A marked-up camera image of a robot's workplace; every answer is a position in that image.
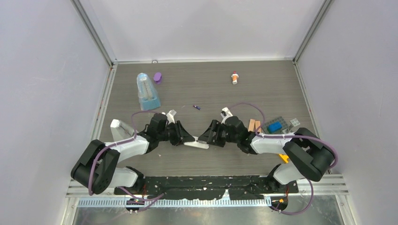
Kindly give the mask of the white remote control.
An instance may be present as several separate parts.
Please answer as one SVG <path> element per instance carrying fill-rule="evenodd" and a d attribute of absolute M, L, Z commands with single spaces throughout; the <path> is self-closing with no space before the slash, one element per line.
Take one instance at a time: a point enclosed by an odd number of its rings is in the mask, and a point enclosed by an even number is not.
<path fill-rule="evenodd" d="M 199 149 L 205 149 L 205 150 L 209 148 L 209 144 L 199 141 L 198 137 L 194 136 L 193 138 L 194 138 L 193 142 L 184 142 L 184 145 Z"/>

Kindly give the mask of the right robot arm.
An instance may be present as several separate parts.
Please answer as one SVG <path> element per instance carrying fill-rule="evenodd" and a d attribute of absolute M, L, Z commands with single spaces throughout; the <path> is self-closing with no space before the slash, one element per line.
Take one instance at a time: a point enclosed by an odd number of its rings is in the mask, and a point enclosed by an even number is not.
<path fill-rule="evenodd" d="M 212 120 L 199 141 L 219 147 L 235 143 L 246 154 L 287 155 L 289 162 L 275 166 L 267 176 L 268 187 L 273 192 L 281 192 L 288 183 L 300 179 L 320 181 L 337 162 L 334 150 L 306 128 L 287 135 L 261 135 L 249 131 L 236 116 L 221 122 Z"/>

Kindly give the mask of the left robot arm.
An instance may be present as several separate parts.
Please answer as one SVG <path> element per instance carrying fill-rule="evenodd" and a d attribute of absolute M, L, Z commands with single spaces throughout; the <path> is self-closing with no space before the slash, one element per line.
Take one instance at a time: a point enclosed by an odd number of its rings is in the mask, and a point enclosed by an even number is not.
<path fill-rule="evenodd" d="M 91 141 L 76 164 L 71 178 L 88 189 L 89 195 L 101 194 L 107 188 L 127 189 L 139 194 L 145 185 L 142 172 L 127 166 L 117 165 L 128 158 L 144 155 L 158 147 L 160 142 L 170 142 L 173 146 L 196 141 L 174 116 L 155 113 L 141 132 L 116 142 Z"/>

